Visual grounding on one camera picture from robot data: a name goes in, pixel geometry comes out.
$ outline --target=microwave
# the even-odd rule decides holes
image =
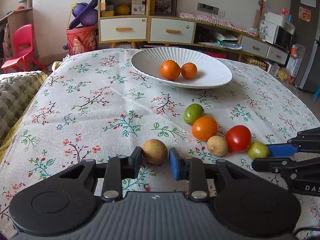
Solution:
[[[282,49],[290,50],[293,45],[293,35],[272,22],[261,21],[260,33],[263,40]]]

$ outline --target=tablecloth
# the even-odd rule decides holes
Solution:
[[[156,138],[168,149],[176,147],[182,156],[215,163],[217,158],[206,143],[196,140],[183,121],[183,112],[192,103],[201,104],[217,120],[218,135],[243,124],[253,140],[266,144],[284,143],[297,131],[320,125],[305,104],[260,68],[220,59],[233,73],[229,84],[184,89],[135,71],[130,58],[137,51],[106,49],[71,56],[42,85],[0,167],[0,229],[7,236],[16,233],[8,207],[17,192],[87,158],[104,163],[113,156],[130,155],[136,146]],[[224,158],[252,171],[246,153]],[[257,174],[286,187],[278,174]],[[214,195],[213,181],[208,184]],[[101,186],[99,181],[96,194]],[[128,190],[186,192],[188,184],[172,178],[168,162],[153,166],[144,161],[137,179],[123,180],[123,190],[124,194]],[[302,207],[297,226],[319,227],[319,198],[297,198]]]

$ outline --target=floor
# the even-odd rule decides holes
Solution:
[[[295,86],[289,85],[288,89],[294,93],[306,106],[311,110],[311,112],[320,120],[320,98],[313,101],[313,93],[308,91],[303,91],[296,88]]]

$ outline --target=power outlet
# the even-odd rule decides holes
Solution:
[[[211,5],[207,5],[204,3],[198,3],[197,10],[202,11],[202,12],[206,12],[206,13],[210,13],[210,14],[212,13],[215,15],[218,15],[218,12],[219,12],[219,8],[211,6]]]
[[[226,15],[226,11],[219,9],[218,16],[224,18]]]

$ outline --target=purple ball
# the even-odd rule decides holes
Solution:
[[[86,5],[84,5],[84,3],[78,3],[72,10],[73,16],[77,17],[85,7]]]
[[[83,27],[96,25],[98,22],[98,11],[96,9],[87,9],[85,14],[81,16],[80,22]]]

